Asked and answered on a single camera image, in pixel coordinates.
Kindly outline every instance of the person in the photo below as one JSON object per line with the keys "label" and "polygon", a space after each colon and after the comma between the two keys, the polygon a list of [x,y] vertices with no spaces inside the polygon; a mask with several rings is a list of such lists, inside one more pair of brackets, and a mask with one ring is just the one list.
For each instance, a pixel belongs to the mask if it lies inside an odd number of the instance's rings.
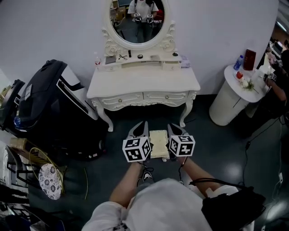
{"label": "person", "polygon": [[254,116],[248,118],[246,116],[245,123],[247,128],[242,127],[243,136],[250,137],[254,131],[264,125],[271,119],[281,117],[288,110],[287,99],[289,98],[289,50],[282,53],[281,60],[283,67],[278,64],[272,67],[276,70],[274,74],[277,76],[276,82],[267,79],[266,84],[270,87],[268,93],[261,100]]}
{"label": "person", "polygon": [[132,0],[128,9],[128,14],[131,14],[132,18],[135,17],[135,13],[139,13],[142,21],[137,23],[137,40],[138,43],[144,43],[152,37],[152,27],[146,22],[148,14],[152,14],[153,17],[157,15],[158,7],[152,0]]}
{"label": "person", "polygon": [[[212,178],[191,159],[178,157],[178,161],[192,180]],[[151,173],[145,170],[142,184],[136,187],[141,169],[142,164],[131,164],[109,202],[97,206],[82,231],[212,231],[201,211],[199,195],[173,179],[154,183]],[[221,192],[220,184],[214,182],[199,183],[197,188],[205,197],[210,193],[230,194],[228,188]]]}
{"label": "person", "polygon": [[0,201],[4,203],[18,203],[18,204],[29,204],[29,200],[27,198],[15,197],[13,195],[18,196],[27,196],[26,193],[21,192],[16,189],[11,189],[5,185],[0,184]]}
{"label": "person", "polygon": [[262,56],[262,58],[261,58],[261,60],[260,60],[259,65],[257,66],[257,69],[259,69],[261,66],[264,65],[266,54],[267,54],[267,53],[270,53],[271,51],[272,51],[272,50],[271,50],[271,48],[270,48],[270,44],[268,44],[268,46],[267,46],[267,48],[266,48],[266,51],[265,51],[265,53],[263,54],[263,56]]}
{"label": "person", "polygon": [[289,49],[289,42],[287,39],[285,40],[284,45],[286,46],[287,49]]}

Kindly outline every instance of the gray floor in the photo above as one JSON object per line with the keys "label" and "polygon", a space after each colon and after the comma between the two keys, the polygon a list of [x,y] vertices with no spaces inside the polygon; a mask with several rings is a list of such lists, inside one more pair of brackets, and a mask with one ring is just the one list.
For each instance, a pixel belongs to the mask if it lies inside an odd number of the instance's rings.
{"label": "gray floor", "polygon": [[[186,130],[194,136],[196,147],[192,159],[212,174],[214,177],[239,183],[242,180],[242,169],[245,164],[245,145],[247,139],[241,139],[235,130],[237,121],[226,127],[215,125],[209,118],[208,109],[214,96],[198,96],[193,111],[185,119]],[[66,160],[68,171],[65,176],[66,195],[57,201],[52,201],[44,193],[35,188],[29,188],[30,205],[47,211],[67,210],[82,218],[76,222],[75,230],[89,220],[93,210],[102,202],[108,200],[110,193],[120,181],[129,164],[122,153],[122,141],[128,131],[138,122],[149,122],[150,130],[166,129],[168,123],[179,122],[183,106],[172,108],[163,105],[149,107],[127,107],[117,112],[107,112],[115,125],[115,131],[107,134],[107,154],[92,162]],[[264,125],[262,131],[272,121]],[[272,192],[278,182],[280,154],[280,123],[275,123],[266,133],[252,142],[248,150],[248,165],[245,172],[246,186],[253,186],[256,193],[272,201]],[[148,164],[155,168],[155,180],[174,178],[178,180],[177,163],[152,160]],[[86,193],[86,178],[83,168],[86,168],[89,180],[89,193]],[[282,163],[284,182],[280,188],[278,203],[270,210],[270,221],[289,212],[288,166]],[[265,212],[256,222],[260,230],[267,215]]]}

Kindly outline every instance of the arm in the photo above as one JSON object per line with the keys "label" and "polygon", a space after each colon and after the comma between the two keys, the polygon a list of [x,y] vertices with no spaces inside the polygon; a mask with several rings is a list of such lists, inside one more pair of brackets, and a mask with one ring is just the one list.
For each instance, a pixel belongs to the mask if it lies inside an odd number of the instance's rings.
{"label": "arm", "polygon": [[132,163],[125,176],[112,192],[109,201],[116,202],[127,208],[131,199],[136,194],[136,185],[142,166],[139,163]]}
{"label": "arm", "polygon": [[[184,157],[179,157],[178,161],[183,163],[185,161]],[[194,181],[199,178],[214,178],[209,173],[201,169],[198,165],[196,165],[190,158],[186,160],[186,163],[182,167],[185,172],[189,175],[189,177]],[[205,183],[198,183],[196,184],[197,188],[200,192],[207,197],[206,190],[211,188],[213,191],[218,189],[221,185],[214,182],[205,182]]]}
{"label": "arm", "polygon": [[127,13],[130,14],[132,18],[135,17],[135,1],[131,1]]}
{"label": "arm", "polygon": [[272,87],[274,93],[276,94],[276,96],[277,96],[281,101],[286,101],[286,100],[287,100],[285,91],[282,90],[280,87],[278,87],[278,85],[277,85],[272,79],[267,79],[266,84],[267,84],[269,87]]}

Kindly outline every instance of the small bottle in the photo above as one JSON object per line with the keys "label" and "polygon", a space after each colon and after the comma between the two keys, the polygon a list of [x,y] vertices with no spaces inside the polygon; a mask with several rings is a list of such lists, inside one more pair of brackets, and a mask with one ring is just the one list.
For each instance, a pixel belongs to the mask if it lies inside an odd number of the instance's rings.
{"label": "small bottle", "polygon": [[99,69],[99,67],[101,65],[101,58],[98,57],[97,52],[94,53],[94,63],[96,65],[97,69]]}
{"label": "small bottle", "polygon": [[237,59],[237,62],[234,66],[234,70],[239,70],[241,65],[242,65],[242,62],[243,62],[243,59],[244,59],[244,56],[240,55],[240,57]]}

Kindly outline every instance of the clothes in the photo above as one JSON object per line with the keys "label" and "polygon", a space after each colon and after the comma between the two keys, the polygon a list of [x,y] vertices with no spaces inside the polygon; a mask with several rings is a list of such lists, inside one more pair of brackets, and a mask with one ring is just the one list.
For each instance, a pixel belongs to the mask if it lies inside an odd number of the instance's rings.
{"label": "clothes", "polygon": [[147,23],[137,24],[137,42],[144,43],[151,40],[153,29]]}
{"label": "clothes", "polygon": [[176,180],[165,179],[140,191],[128,209],[115,202],[102,203],[82,231],[113,231],[120,224],[115,230],[211,231],[201,209],[197,194]]}
{"label": "clothes", "polygon": [[153,3],[151,6],[149,6],[146,4],[145,0],[137,0],[136,7],[135,0],[132,0],[128,8],[128,14],[140,13],[143,22],[146,22],[148,14],[152,14],[152,12],[156,11],[158,11],[157,5]]}

